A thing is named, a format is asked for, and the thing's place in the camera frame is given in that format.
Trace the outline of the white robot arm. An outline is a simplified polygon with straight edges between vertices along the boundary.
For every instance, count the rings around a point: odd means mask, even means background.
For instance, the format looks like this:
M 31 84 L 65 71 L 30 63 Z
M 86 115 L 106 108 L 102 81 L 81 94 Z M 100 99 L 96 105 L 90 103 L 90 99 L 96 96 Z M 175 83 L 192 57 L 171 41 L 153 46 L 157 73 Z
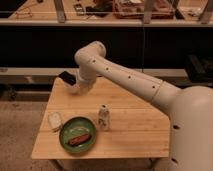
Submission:
M 105 55 L 99 41 L 75 53 L 79 82 L 91 85 L 100 74 L 166 114 L 170 120 L 168 171 L 213 171 L 213 89 L 181 89 L 112 63 Z

